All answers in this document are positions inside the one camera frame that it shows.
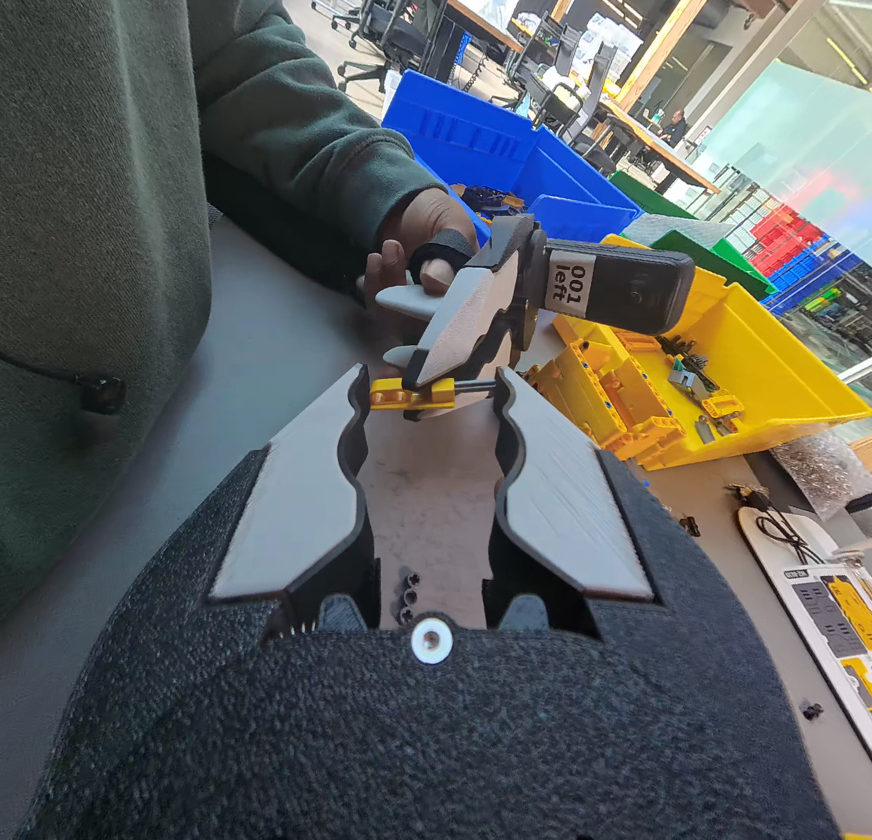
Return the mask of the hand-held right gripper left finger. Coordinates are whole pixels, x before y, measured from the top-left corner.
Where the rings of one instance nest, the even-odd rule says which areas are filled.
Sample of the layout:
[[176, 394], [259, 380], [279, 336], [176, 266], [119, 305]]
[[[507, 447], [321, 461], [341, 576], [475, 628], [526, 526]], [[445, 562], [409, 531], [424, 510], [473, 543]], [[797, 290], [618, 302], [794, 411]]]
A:
[[280, 601], [289, 626], [346, 595], [380, 625], [380, 562], [357, 476], [368, 447], [370, 377], [354, 365], [275, 434], [208, 593], [214, 605]]

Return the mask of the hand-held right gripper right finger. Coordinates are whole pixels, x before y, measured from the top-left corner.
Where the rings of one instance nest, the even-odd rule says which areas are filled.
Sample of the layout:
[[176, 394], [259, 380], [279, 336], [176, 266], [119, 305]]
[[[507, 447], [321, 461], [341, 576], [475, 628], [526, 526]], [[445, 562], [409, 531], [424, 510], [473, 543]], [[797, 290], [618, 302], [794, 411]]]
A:
[[530, 597], [545, 627], [595, 628], [590, 601], [656, 601], [601, 450], [516, 372], [495, 377], [502, 482], [487, 545], [486, 627]]

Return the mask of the yellow lego bracket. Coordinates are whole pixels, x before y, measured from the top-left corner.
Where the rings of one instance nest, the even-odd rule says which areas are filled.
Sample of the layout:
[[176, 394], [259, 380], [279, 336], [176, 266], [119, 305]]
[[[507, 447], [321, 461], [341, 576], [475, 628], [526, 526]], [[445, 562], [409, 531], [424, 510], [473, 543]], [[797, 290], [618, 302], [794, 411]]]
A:
[[424, 388], [404, 388], [403, 380], [381, 378], [370, 387], [369, 407], [376, 411], [428, 411], [453, 409], [456, 389], [453, 378], [439, 379]]

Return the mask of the green plastic bin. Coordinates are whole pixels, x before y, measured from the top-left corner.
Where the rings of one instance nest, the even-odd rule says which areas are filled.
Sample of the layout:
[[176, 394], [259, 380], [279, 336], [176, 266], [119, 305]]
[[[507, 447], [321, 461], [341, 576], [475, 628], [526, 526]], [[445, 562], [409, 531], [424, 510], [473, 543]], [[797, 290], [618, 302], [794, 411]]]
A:
[[[624, 171], [616, 172], [609, 181], [635, 202], [643, 213], [698, 219]], [[743, 257], [725, 237], [712, 249], [706, 249], [678, 232], [670, 232], [656, 241], [651, 248], [683, 252], [692, 257], [697, 267], [720, 275], [727, 283], [738, 283], [759, 302], [770, 297], [776, 290], [774, 284]]]

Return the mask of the yellow black lego model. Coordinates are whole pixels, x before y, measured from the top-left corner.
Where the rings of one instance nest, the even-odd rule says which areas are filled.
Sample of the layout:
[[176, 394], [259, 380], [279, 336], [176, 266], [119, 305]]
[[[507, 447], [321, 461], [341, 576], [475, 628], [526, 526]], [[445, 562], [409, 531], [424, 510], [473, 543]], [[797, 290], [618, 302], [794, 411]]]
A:
[[609, 326], [565, 326], [570, 341], [543, 366], [524, 373], [529, 386], [602, 449], [648, 470], [666, 466], [687, 433], [638, 359]]

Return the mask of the blue plastic bin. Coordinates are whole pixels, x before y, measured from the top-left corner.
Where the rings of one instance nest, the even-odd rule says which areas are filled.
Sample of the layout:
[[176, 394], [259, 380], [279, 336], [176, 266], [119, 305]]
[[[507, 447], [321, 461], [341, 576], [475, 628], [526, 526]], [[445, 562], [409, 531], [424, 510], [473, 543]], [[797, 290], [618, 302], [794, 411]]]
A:
[[383, 126], [447, 186], [520, 198], [552, 239], [598, 243], [644, 214], [551, 131], [416, 71], [403, 74]]

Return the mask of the person's left forearm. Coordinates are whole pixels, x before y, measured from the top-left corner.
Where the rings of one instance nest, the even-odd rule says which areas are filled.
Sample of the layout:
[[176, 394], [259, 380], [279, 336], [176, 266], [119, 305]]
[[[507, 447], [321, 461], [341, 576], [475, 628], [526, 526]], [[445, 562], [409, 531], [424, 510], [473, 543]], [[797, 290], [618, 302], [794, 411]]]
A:
[[337, 89], [282, 0], [187, 3], [208, 199], [307, 278], [352, 291], [398, 202], [449, 193]]

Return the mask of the person's left hand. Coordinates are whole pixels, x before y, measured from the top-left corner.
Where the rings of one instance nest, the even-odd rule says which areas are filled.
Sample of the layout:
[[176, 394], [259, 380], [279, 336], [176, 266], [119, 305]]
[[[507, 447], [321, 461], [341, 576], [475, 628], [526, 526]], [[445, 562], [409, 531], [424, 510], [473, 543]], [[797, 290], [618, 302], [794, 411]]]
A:
[[474, 224], [461, 203], [441, 189], [425, 189], [402, 199], [379, 226], [359, 288], [378, 327], [374, 338], [386, 350], [418, 338], [424, 325], [379, 306], [376, 296], [383, 289], [406, 284], [408, 257], [445, 230], [458, 232], [473, 249], [478, 248]]

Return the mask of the heap of plastic bags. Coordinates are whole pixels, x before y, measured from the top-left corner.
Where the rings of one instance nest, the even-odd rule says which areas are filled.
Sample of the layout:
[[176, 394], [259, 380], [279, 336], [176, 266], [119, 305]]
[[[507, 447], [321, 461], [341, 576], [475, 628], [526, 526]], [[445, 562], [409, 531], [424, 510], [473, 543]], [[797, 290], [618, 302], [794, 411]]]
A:
[[703, 248], [712, 249], [731, 229], [729, 223], [643, 213], [628, 224], [621, 235], [637, 244], [651, 247], [661, 237], [670, 232], [678, 232]]

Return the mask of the scattered grey sprocket wheels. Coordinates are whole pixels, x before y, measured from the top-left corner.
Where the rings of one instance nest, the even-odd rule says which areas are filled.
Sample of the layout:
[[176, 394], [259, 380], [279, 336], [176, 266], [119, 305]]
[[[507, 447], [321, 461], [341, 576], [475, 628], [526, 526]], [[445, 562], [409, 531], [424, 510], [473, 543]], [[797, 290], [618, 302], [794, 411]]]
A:
[[518, 196], [483, 186], [453, 184], [451, 190], [480, 219], [491, 224], [497, 217], [527, 213], [527, 204]]

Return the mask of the standing desk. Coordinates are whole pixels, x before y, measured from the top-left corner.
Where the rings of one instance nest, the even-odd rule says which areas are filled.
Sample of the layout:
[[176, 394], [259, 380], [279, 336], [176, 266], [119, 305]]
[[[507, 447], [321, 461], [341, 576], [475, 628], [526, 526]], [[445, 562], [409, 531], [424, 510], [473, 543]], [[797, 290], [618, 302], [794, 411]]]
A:
[[703, 177], [702, 174], [694, 171], [683, 159], [679, 158], [674, 148], [644, 128], [605, 95], [598, 99], [597, 108], [604, 112], [611, 132], [616, 133], [618, 124], [620, 124], [621, 127], [632, 134], [630, 139], [632, 147], [638, 144], [640, 147], [650, 150], [666, 168], [668, 175], [658, 186], [657, 192], [659, 194], [665, 194], [676, 180], [682, 180], [686, 184], [694, 184], [711, 194], [720, 194], [721, 189]]

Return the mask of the rack of coloured bins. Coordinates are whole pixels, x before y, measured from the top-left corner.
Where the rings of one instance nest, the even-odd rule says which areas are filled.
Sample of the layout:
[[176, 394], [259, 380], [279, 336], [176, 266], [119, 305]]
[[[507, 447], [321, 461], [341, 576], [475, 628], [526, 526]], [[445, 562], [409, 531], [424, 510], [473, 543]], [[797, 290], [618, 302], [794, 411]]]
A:
[[787, 204], [751, 202], [728, 218], [726, 242], [768, 282], [764, 306], [776, 316], [821, 311], [848, 282], [870, 286], [870, 264]]

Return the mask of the yellow plastic bin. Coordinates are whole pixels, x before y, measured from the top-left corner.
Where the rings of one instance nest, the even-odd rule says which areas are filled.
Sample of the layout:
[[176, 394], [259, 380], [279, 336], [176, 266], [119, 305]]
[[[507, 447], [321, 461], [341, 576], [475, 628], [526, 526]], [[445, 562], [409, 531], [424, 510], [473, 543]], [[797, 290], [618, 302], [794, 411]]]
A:
[[[565, 344], [570, 341], [568, 334], [561, 335], [565, 326], [587, 331], [593, 324], [561, 315], [553, 321]], [[699, 416], [708, 418], [701, 403], [714, 393], [702, 382], [692, 391], [672, 386], [670, 371], [683, 366], [663, 351], [632, 353], [688, 437], [677, 451], [666, 454], [665, 467], [649, 471], [768, 450], [870, 415], [860, 396], [742, 286], [703, 268], [696, 270], [681, 320], [667, 336], [675, 334], [696, 340], [693, 352], [708, 357], [707, 372], [719, 391], [742, 402], [743, 427], [727, 436], [714, 429], [716, 440], [703, 444], [694, 422]]]

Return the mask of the folded leaflet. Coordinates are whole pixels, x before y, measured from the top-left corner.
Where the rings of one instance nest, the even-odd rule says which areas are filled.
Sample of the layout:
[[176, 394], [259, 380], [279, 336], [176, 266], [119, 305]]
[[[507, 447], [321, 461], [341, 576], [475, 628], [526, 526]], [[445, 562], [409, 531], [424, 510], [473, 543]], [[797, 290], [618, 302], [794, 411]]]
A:
[[862, 566], [792, 567], [790, 611], [845, 709], [871, 712], [871, 583]]

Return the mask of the yellow lego frame assembly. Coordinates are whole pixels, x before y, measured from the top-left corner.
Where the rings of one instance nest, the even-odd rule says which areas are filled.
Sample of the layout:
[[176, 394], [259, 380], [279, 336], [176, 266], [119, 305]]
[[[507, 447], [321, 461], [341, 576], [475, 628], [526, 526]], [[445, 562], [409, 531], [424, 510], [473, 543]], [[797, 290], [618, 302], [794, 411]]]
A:
[[735, 434], [743, 427], [745, 409], [734, 395], [721, 390], [703, 398], [701, 406], [719, 435]]

